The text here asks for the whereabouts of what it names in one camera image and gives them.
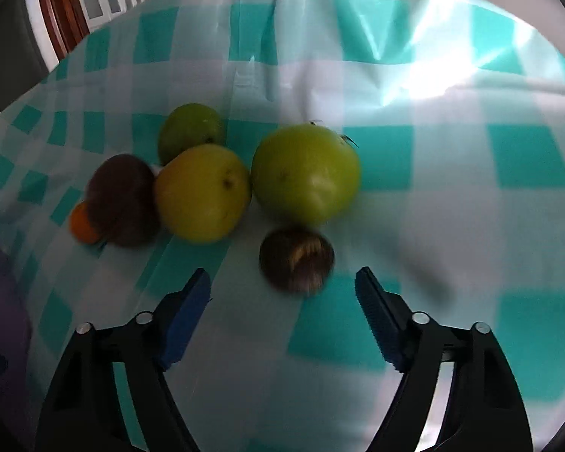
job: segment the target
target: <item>purple object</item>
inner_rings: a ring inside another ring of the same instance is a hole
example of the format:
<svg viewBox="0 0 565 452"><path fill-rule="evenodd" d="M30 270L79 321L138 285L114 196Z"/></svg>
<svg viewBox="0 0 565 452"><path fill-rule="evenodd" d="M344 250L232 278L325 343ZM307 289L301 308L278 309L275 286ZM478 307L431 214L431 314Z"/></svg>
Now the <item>purple object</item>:
<svg viewBox="0 0 565 452"><path fill-rule="evenodd" d="M0 251L0 418L27 448L32 444L25 386L30 337L27 312L18 298L8 258Z"/></svg>

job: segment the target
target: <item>teal checkered tablecloth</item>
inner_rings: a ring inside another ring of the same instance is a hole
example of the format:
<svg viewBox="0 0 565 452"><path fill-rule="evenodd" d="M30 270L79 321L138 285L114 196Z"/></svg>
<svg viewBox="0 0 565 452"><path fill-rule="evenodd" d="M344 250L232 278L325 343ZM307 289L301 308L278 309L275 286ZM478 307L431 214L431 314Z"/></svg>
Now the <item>teal checkered tablecloth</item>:
<svg viewBox="0 0 565 452"><path fill-rule="evenodd" d="M337 263L321 295L267 286L274 226L254 202L208 246L72 239L95 169L121 152L156 165L160 125L187 102L226 118L247 165L268 132L307 120L359 145L362 191L322 227ZM167 380L201 450L363 451L400 377L354 297L368 265L443 324L492 326L543 445L565 419L565 59L484 0L149 0L0 114L0 247L34 326L35 412L77 323L122 324L200 266L213 301Z"/></svg>

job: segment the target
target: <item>metal screw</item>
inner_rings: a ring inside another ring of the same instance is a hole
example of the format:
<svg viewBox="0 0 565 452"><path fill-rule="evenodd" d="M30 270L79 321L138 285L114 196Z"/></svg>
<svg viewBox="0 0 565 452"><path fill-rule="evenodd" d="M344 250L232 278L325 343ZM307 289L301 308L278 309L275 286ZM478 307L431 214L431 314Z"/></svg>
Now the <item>metal screw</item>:
<svg viewBox="0 0 565 452"><path fill-rule="evenodd" d="M479 331L481 334L486 334L489 333L492 329L490 328L490 325L487 323L483 323L481 321L475 323L475 329L477 331Z"/></svg>
<svg viewBox="0 0 565 452"><path fill-rule="evenodd" d="M140 313L138 316L136 316L136 323L138 323L139 325L146 325L151 321L153 321L153 313L149 313L148 311Z"/></svg>
<svg viewBox="0 0 565 452"><path fill-rule="evenodd" d="M412 313L412 321L419 325L426 325L429 321L431 321L431 318L427 313L418 311L416 313Z"/></svg>
<svg viewBox="0 0 565 452"><path fill-rule="evenodd" d="M82 323L81 325L79 325L76 329L75 332L77 334L86 334L88 333L90 330L92 329L92 325L90 323Z"/></svg>

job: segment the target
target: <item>green apple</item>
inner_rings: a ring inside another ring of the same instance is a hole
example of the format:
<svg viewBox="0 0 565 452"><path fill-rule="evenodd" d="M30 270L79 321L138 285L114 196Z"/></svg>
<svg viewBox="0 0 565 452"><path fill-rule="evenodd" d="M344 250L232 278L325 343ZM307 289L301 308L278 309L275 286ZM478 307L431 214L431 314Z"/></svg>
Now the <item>green apple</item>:
<svg viewBox="0 0 565 452"><path fill-rule="evenodd" d="M176 108L161 126L158 154L163 166L182 151L199 144L226 142L226 129L218 113L202 104Z"/></svg>
<svg viewBox="0 0 565 452"><path fill-rule="evenodd" d="M320 224L347 208L360 188L360 160L347 138L313 123L282 127L258 146L253 192L267 211Z"/></svg>

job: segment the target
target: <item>small orange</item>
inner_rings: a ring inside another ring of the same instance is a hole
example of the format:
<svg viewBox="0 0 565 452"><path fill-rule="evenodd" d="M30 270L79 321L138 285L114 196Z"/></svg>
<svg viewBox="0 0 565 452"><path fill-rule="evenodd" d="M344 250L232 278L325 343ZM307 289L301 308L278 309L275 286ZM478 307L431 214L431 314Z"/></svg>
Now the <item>small orange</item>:
<svg viewBox="0 0 565 452"><path fill-rule="evenodd" d="M86 203L76 205L69 216L69 230L74 238L80 243L95 244L102 236L92 227L88 220Z"/></svg>

